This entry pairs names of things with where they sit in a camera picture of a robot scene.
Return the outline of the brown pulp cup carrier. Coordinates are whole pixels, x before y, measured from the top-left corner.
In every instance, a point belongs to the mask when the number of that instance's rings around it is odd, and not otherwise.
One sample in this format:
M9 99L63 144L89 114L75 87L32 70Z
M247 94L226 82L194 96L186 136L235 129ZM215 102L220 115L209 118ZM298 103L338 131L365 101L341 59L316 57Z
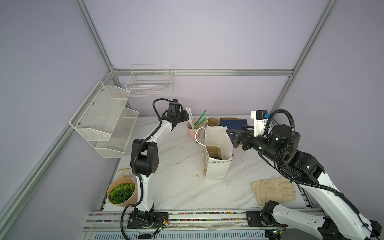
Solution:
M221 148L217 146L207 146L207 152L210 158L221 160L222 159L222 153Z

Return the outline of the cartoon animal paper gift bag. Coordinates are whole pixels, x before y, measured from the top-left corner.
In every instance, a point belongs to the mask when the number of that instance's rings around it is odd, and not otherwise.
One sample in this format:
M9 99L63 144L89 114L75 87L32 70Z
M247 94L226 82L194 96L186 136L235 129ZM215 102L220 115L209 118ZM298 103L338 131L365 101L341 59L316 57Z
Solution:
M233 144L227 133L228 128L222 126L197 129L197 133L204 133L204 141L200 142L203 147L203 166L205 179L218 181L224 179L233 160Z

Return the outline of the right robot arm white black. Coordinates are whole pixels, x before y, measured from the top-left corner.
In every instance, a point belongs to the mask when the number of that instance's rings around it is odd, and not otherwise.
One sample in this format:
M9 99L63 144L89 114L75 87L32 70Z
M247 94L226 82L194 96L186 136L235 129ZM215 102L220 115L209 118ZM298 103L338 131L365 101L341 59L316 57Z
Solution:
M320 240L380 239L382 225L365 218L334 185L324 167L312 155L299 151L300 134L294 125L277 125L263 135L244 126L227 131L233 146L254 149L280 175L306 190L326 214L323 218L296 211L269 200L259 212L259 225L290 226Z

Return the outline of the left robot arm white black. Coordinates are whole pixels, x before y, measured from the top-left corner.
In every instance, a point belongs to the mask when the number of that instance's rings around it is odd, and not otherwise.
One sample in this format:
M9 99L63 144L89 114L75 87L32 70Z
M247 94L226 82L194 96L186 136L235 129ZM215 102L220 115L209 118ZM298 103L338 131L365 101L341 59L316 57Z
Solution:
M155 222L155 203L149 193L151 175L159 166L158 143L179 123L188 120L187 111L179 100L156 99L152 104L159 124L145 138L136 139L132 144L131 168L138 182L138 202L135 203L131 223L148 228Z

